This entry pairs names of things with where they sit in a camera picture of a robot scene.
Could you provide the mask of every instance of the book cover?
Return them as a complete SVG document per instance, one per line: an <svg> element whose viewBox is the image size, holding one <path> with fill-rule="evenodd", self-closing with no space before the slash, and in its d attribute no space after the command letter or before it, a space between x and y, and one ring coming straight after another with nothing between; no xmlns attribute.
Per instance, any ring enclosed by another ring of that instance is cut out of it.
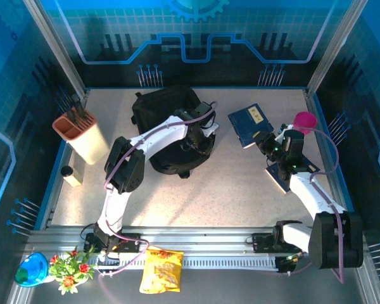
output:
<svg viewBox="0 0 380 304"><path fill-rule="evenodd" d="M229 114L228 118L244 149L254 145L254 137L260 131L273 131L273 126L257 103Z"/></svg>

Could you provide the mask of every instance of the table surface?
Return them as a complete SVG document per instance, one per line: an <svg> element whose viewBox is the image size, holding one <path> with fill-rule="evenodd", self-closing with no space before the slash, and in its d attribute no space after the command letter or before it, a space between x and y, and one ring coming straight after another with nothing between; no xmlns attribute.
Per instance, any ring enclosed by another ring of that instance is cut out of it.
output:
<svg viewBox="0 0 380 304"><path fill-rule="evenodd" d="M98 120L110 146L119 136L138 135L131 124L135 93L152 89L93 89L87 110ZM194 89L200 100L218 101L216 122L220 125L213 153L192 171L190 178L163 175L149 162L144 181L130 197L123 225L136 226L272 226L277 220L312 219L294 193L283 194L265 172L266 158L256 146L243 149L227 117L258 103L273 127L292 123L300 111L307 111L302 90ZM305 137L304 155L321 170L324 166L313 134ZM83 175L83 183L63 183L52 225L87 225L100 216L105 199L104 164L108 154L88 165L72 152L70 166ZM329 191L327 178L318 177Z"/></svg>

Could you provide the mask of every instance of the knife block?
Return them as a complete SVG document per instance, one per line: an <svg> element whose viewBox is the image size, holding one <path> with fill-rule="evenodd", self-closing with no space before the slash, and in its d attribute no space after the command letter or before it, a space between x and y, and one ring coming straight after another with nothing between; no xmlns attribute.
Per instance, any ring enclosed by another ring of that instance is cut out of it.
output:
<svg viewBox="0 0 380 304"><path fill-rule="evenodd" d="M75 109L72 111L75 113L77 125L64 113L52 123L52 128L86 163L92 165L109 152L110 147L93 115L84 110L86 117L84 120L77 115Z"/></svg>

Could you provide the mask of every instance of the gear logo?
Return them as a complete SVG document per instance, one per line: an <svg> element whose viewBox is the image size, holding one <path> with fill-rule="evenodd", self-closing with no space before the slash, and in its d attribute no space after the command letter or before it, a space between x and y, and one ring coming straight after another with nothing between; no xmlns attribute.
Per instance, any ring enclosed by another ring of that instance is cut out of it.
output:
<svg viewBox="0 0 380 304"><path fill-rule="evenodd" d="M222 13L222 7L228 5L228 0L166 0L170 11L177 18L184 17L185 21L193 19L207 21L207 17L215 18L217 12Z"/></svg>

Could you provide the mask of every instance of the black backpack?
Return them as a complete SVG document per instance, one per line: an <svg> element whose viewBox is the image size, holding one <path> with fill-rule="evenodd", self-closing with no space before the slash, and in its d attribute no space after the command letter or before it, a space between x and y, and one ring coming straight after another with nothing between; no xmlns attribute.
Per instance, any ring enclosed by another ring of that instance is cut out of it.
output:
<svg viewBox="0 0 380 304"><path fill-rule="evenodd" d="M196 93L188 86L175 85L159 91L142 95L132 105L134 116L131 118L140 134L143 134L164 122L175 110L194 110L199 104ZM157 152L149 161L152 167L163 174L178 174L182 179L190 176L190 170L201 165L210 155L202 155L194 149L184 151L181 145L185 139L176 141Z"/></svg>

